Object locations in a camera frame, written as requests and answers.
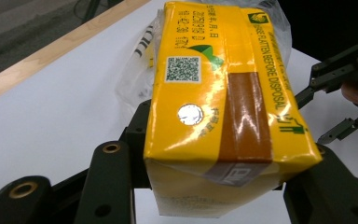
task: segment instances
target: white table surface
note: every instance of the white table surface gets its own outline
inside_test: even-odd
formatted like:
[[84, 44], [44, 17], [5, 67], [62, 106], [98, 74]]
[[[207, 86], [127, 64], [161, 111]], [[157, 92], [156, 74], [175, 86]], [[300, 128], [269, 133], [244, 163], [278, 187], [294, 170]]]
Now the white table surface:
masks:
[[[117, 140], [121, 119], [117, 74], [142, 30], [162, 8], [153, 0], [0, 96], [0, 188], [27, 175], [51, 184], [90, 165], [93, 150]], [[287, 72], [294, 93], [308, 84], [311, 57], [292, 50]], [[315, 140], [358, 108], [340, 91], [317, 93], [301, 110]], [[358, 131], [328, 145], [358, 177]], [[137, 223], [289, 223], [281, 191], [272, 191], [218, 219], [161, 217], [149, 189], [137, 189]]]

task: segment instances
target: yellow package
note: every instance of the yellow package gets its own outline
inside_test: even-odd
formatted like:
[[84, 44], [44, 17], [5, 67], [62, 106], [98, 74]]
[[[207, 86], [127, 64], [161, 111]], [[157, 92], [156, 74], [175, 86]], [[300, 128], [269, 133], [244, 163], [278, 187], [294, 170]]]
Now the yellow package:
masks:
[[268, 14], [164, 10], [144, 154], [161, 215], [220, 217], [321, 160]]

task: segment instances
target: gray floor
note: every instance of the gray floor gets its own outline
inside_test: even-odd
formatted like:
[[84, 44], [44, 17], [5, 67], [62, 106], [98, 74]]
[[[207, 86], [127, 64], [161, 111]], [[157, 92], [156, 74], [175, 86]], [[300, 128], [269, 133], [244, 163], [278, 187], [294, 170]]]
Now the gray floor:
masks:
[[[89, 2], [76, 1], [0, 34], [0, 72], [81, 25]], [[103, 4], [96, 15], [107, 10]]]

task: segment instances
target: green logo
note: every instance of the green logo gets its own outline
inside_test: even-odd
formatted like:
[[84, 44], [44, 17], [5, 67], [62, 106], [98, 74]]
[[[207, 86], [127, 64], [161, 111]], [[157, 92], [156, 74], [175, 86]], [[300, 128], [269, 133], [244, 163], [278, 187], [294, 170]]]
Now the green logo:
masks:
[[196, 50], [201, 54], [205, 55], [211, 63], [213, 71], [217, 70], [220, 66], [222, 66], [224, 62], [223, 59], [213, 55], [213, 47], [211, 45], [196, 45], [190, 47], [189, 49]]
[[269, 23], [269, 19], [264, 12], [248, 14], [248, 17], [251, 23]]

